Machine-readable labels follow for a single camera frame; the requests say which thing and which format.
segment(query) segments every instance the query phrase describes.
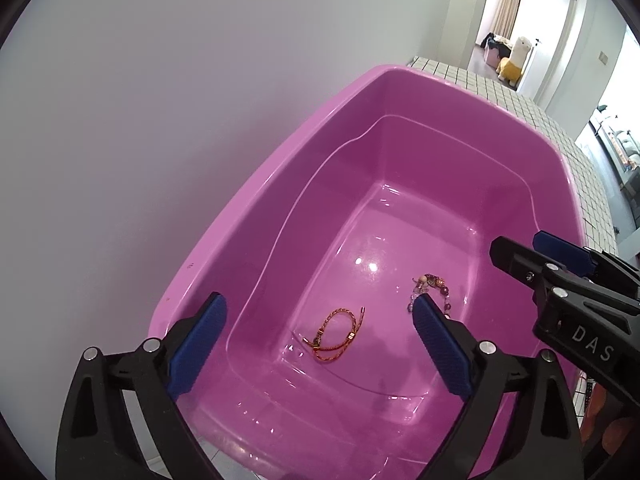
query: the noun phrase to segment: pink tub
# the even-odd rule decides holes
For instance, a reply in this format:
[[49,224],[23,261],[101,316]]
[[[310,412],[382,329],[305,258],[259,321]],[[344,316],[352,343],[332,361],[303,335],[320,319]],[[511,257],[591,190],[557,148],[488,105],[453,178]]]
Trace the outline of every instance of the pink tub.
[[[489,244],[505,235],[530,245],[546,230],[583,245],[576,200],[561,156],[526,124],[441,79],[378,67],[236,193],[171,282],[149,335],[222,293],[225,330],[178,400],[197,434],[269,480],[413,480],[461,401],[407,313],[412,278],[443,277],[453,319],[532,356],[542,344],[530,290],[492,266]],[[302,337],[333,309],[357,316],[361,306],[344,355],[315,360]],[[348,326],[334,318],[325,341]],[[507,416],[476,472],[491,465]]]

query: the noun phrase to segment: blue gripper pad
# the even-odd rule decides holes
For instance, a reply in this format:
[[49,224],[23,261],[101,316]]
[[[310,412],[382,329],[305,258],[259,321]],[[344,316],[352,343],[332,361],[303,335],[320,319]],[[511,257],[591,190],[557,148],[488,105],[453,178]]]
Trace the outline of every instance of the blue gripper pad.
[[533,250],[560,262],[569,272],[581,278],[592,276],[596,270],[589,251],[546,231],[540,231],[533,237]]
[[467,400],[473,393],[471,363],[428,296],[414,301],[414,326],[450,393]]
[[198,322],[184,338],[174,357],[169,361],[169,383],[166,390],[176,400],[191,391],[213,345],[220,337],[226,323],[226,301],[217,295],[206,308]]

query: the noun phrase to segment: yellow plush toy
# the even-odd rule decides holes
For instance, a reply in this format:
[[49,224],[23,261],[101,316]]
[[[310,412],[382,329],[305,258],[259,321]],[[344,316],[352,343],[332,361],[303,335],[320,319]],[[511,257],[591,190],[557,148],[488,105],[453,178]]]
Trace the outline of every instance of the yellow plush toy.
[[522,67],[524,67],[529,50],[531,50],[531,42],[523,36],[519,37],[511,49],[511,56],[503,57],[500,60],[496,69],[496,72],[500,74],[498,79],[500,81],[507,80],[510,86],[516,86],[522,75]]

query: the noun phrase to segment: white tile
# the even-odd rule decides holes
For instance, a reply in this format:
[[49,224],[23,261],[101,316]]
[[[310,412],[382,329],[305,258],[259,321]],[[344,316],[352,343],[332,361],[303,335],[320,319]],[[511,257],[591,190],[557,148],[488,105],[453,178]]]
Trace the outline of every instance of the white tile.
[[203,438],[198,439],[198,444],[200,444],[200,447],[204,451],[204,454],[207,455],[207,458],[209,459],[213,458],[218,452],[217,447],[213,447],[209,442],[207,442]]
[[466,88],[469,91],[477,93],[480,97],[498,104],[510,111],[510,113],[520,117],[550,139],[558,150],[564,153],[574,174],[574,181],[583,202],[583,217],[590,222],[590,224],[585,224],[588,245],[596,250],[606,250],[617,254],[618,250],[615,245],[615,236],[613,234],[611,215],[604,195],[604,187],[591,162],[565,134],[558,123],[548,117],[532,100],[518,95],[513,89],[506,88],[497,81],[463,69],[457,69],[445,63],[434,65],[434,60],[428,60],[427,63],[430,63],[431,66],[436,66],[435,75],[441,78],[446,78],[451,82],[464,82],[466,79]]
[[212,462],[225,480],[256,480],[258,478],[257,474],[241,466],[221,451],[213,457]]
[[156,473],[158,473],[159,475],[164,476],[165,478],[171,478],[172,476],[169,474],[169,472],[167,471],[167,468],[163,467],[162,469],[159,469],[158,471],[155,471]]

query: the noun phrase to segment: curtain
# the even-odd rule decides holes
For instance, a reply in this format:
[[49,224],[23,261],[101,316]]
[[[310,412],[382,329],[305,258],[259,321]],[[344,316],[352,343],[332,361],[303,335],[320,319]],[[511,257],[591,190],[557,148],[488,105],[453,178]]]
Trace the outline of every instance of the curtain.
[[516,22],[518,7],[520,7],[520,0],[500,0],[491,26],[492,33],[510,38],[513,24]]

